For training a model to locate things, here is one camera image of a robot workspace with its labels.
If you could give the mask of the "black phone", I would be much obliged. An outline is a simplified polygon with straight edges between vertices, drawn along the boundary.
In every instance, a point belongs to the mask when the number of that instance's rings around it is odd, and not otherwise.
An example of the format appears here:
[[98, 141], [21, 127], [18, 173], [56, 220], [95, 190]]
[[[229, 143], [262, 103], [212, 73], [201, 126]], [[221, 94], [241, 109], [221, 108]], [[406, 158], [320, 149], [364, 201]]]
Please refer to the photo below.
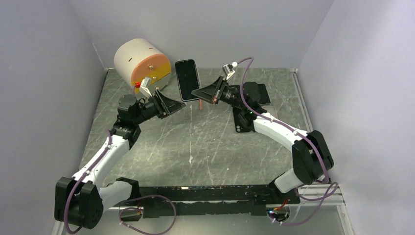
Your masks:
[[175, 71], [181, 100], [183, 102], [198, 100], [199, 98], [192, 94], [193, 90], [200, 88], [195, 61], [193, 59], [177, 61]]

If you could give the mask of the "black phone case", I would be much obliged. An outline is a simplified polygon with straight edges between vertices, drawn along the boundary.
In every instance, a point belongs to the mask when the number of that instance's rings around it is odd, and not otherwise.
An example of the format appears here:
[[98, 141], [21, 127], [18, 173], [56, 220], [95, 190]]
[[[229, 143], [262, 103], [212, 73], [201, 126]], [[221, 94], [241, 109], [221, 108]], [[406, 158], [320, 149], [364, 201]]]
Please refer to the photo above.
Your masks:
[[234, 120], [234, 127], [235, 127], [235, 131], [237, 133], [248, 133], [251, 132], [251, 130], [249, 128], [246, 128], [242, 125], [242, 122], [239, 118], [239, 114], [241, 113], [241, 110], [233, 107], [232, 108], [232, 114], [233, 114], [233, 120]]

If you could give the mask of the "beige phone case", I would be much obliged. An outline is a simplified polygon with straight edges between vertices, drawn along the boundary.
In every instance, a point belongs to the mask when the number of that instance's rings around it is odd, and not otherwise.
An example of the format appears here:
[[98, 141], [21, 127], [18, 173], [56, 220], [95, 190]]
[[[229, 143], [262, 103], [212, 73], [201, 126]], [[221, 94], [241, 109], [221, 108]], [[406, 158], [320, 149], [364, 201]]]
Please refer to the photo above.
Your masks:
[[277, 116], [277, 109], [275, 106], [271, 106], [271, 105], [265, 105], [262, 107], [263, 109], [265, 109], [267, 111], [266, 116], [269, 116], [271, 120], [276, 120], [278, 119]]

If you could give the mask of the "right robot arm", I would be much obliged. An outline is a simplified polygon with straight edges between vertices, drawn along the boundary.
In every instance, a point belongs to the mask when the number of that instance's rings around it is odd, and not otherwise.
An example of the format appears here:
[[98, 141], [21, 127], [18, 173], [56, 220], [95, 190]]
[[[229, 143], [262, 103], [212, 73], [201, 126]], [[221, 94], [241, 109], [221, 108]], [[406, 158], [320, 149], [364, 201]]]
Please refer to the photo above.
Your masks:
[[229, 85], [222, 76], [211, 85], [192, 91], [203, 101], [212, 104], [222, 101], [239, 109], [238, 125], [263, 134], [291, 151], [292, 167], [270, 184], [270, 199], [281, 203], [289, 191], [310, 185], [325, 176], [334, 166], [334, 161], [321, 132], [294, 128], [265, 110], [260, 100], [266, 93], [262, 84], [246, 82], [242, 86]]

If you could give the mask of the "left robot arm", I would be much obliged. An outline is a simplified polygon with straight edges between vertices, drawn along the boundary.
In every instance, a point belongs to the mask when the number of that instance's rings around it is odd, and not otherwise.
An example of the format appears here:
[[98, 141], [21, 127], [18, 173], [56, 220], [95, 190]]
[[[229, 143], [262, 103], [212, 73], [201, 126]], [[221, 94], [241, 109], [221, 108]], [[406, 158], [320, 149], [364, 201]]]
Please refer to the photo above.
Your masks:
[[140, 199], [136, 180], [120, 178], [101, 187], [116, 163], [138, 140], [140, 124], [151, 118], [166, 118], [184, 108], [183, 102], [170, 99], [156, 91], [147, 99], [132, 94], [118, 101], [117, 119], [106, 140], [88, 163], [71, 177], [61, 177], [55, 186], [54, 218], [64, 224], [66, 232], [74, 235], [80, 229], [93, 229], [102, 214], [124, 202], [133, 206]]

